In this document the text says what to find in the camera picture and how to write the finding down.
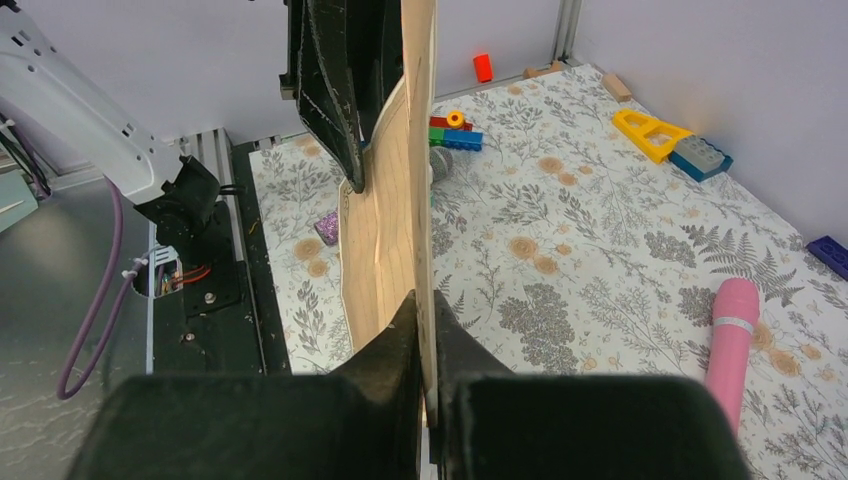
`red lego brick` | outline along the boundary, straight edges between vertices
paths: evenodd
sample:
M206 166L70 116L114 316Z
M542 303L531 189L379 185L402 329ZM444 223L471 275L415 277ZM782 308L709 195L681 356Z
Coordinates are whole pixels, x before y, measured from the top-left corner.
M484 53L474 57L474 71L477 72L477 81L480 83L491 82L495 75L492 73L492 62L489 54Z

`silver band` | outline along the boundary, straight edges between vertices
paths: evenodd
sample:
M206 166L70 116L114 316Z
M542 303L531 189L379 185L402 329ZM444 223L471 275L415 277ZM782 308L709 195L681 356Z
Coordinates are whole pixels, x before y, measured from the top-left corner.
M742 320L741 318L736 317L719 317L713 320L713 328L720 327L722 325L734 325L737 327L744 328L749 334L754 334L754 326L750 323Z

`purple glitter block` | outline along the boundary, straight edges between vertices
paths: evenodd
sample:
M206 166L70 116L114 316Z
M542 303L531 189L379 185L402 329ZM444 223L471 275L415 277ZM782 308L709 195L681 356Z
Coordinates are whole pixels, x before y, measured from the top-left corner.
M324 244L332 247L339 243L339 214L333 212L315 223L315 231Z

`wooden block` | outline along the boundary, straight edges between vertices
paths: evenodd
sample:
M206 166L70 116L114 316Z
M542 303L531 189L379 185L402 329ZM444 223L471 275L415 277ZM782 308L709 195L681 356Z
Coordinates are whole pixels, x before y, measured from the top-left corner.
M622 82L614 73L604 75L601 78L601 83L604 88L610 92L610 95L612 95L612 98L614 98L616 102L626 102L633 98L633 94L630 93L630 89L628 89L624 85L624 82Z
M565 70L565 64L557 60L554 61L554 63L552 63L550 67L544 70L536 70L535 68L528 68L524 70L524 78L525 80L528 78L536 78L541 75L547 75L552 72L561 72L563 70Z

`red wire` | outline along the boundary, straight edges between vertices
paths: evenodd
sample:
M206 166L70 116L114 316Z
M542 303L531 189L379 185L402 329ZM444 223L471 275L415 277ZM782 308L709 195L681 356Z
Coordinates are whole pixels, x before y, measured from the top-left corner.
M186 275L191 275L192 273L197 273L197 272L203 270L204 268L206 268L206 265L201 265L201 266L195 268L194 270L191 270L191 271L188 271L188 272L183 272L183 277L185 277Z
M183 285L186 285L186 284L188 284L188 283L194 283L194 282L197 282L197 281L199 281L200 279L202 279L203 277L205 277L205 276L209 275L210 273L212 273L212 268L209 268L208 270L206 270L205 272L201 273L200 275L198 275L198 276L196 276L196 277L194 277L194 278L189 278L188 280L183 280L181 283L182 283Z

